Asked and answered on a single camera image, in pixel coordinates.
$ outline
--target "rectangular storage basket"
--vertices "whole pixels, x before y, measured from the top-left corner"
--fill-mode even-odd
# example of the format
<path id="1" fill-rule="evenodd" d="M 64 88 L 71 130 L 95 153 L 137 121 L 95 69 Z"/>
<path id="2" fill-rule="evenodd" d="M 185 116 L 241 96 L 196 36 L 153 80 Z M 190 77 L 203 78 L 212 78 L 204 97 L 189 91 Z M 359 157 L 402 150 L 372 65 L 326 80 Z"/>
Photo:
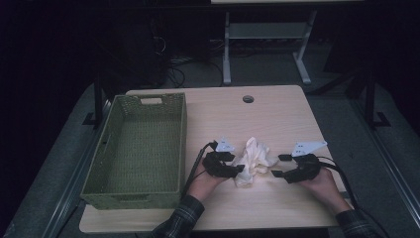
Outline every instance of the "rectangular storage basket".
<path id="1" fill-rule="evenodd" d="M 97 209 L 177 207 L 185 141 L 184 93 L 116 96 L 81 197 Z"/>

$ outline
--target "dark sleeve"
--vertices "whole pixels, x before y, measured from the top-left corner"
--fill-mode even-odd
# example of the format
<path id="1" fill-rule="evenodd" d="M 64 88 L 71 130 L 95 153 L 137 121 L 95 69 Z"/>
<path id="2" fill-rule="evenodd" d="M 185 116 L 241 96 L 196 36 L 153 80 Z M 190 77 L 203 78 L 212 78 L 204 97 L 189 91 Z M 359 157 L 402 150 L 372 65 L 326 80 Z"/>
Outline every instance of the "dark sleeve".
<path id="1" fill-rule="evenodd" d="M 357 210 L 348 210 L 336 216 L 346 238 L 381 237 Z"/>
<path id="2" fill-rule="evenodd" d="M 148 237 L 185 237 L 194 228 L 203 211 L 203 204 L 195 197 L 187 195 L 169 219 L 155 228 Z"/>

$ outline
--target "crumpled cloth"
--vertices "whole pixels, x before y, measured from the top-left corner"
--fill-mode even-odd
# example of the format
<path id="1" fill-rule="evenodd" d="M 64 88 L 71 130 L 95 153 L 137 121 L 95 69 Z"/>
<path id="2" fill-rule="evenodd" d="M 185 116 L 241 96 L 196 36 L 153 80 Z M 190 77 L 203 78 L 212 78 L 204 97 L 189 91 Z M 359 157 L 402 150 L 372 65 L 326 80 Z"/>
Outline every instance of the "crumpled cloth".
<path id="1" fill-rule="evenodd" d="M 245 165 L 244 170 L 234 179 L 237 187 L 252 184 L 256 173 L 265 174 L 268 167 L 274 166 L 278 162 L 278 158 L 267 156 L 268 151 L 269 147 L 258 142 L 256 138 L 252 137 L 248 140 L 243 156 L 235 159 L 232 163 L 233 166 Z"/>

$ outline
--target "desk hole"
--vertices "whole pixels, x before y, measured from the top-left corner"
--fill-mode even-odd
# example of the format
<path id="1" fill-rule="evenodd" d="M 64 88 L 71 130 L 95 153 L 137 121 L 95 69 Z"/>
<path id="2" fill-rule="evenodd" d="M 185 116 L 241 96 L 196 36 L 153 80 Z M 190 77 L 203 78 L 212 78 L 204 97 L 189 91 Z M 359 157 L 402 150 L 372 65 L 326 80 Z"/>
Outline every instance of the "desk hole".
<path id="1" fill-rule="evenodd" d="M 252 96 L 249 96 L 249 95 L 244 96 L 244 97 L 242 98 L 242 100 L 243 100 L 245 103 L 253 103 L 253 102 L 254 102 L 254 98 L 253 98 Z"/>

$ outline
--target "person's left hand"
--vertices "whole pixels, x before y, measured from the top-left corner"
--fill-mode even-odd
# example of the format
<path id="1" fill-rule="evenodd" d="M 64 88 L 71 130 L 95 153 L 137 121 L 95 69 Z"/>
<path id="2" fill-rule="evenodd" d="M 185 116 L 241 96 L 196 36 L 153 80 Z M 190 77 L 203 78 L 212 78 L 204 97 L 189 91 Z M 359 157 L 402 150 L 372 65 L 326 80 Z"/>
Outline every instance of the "person's left hand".
<path id="1" fill-rule="evenodd" d="M 204 172 L 206 169 L 204 168 L 202 162 L 203 159 L 201 159 L 197 170 L 195 170 L 194 176 L 196 178 L 192 182 L 187 192 L 188 195 L 194 196 L 201 202 L 204 201 L 213 192 L 217 185 L 228 179 L 210 176 L 207 172 Z"/>

